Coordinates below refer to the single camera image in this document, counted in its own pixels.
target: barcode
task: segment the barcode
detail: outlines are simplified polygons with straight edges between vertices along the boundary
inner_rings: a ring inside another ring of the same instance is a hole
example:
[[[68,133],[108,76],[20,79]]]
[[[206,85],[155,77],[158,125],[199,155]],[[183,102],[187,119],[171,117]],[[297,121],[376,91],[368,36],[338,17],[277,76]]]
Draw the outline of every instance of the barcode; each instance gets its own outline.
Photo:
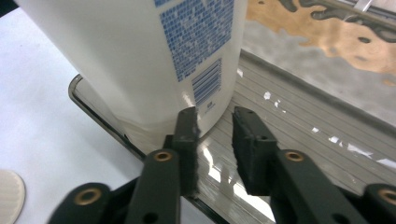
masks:
[[[221,85],[221,59],[215,61],[198,77],[192,80],[196,106],[203,104],[219,90]]]
[[[161,13],[161,23],[181,82],[231,39],[234,0],[175,2],[181,3]]]

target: brass screw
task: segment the brass screw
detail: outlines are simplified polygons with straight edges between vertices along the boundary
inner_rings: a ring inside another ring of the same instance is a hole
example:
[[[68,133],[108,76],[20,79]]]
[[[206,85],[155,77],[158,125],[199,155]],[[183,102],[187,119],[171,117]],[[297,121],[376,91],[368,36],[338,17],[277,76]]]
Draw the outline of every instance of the brass screw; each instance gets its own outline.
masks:
[[[387,203],[391,203],[393,205],[396,205],[396,199],[395,199],[396,198],[396,191],[391,190],[391,189],[381,189],[378,192],[378,194]]]
[[[172,154],[170,154],[169,152],[159,152],[155,154],[154,159],[156,161],[169,161],[170,159],[172,159]]]
[[[287,152],[285,155],[289,161],[303,161],[304,160],[303,155],[301,155],[300,153],[297,153],[297,152]]]
[[[91,204],[98,201],[101,196],[102,191],[99,189],[84,189],[75,197],[74,203],[78,205]]]

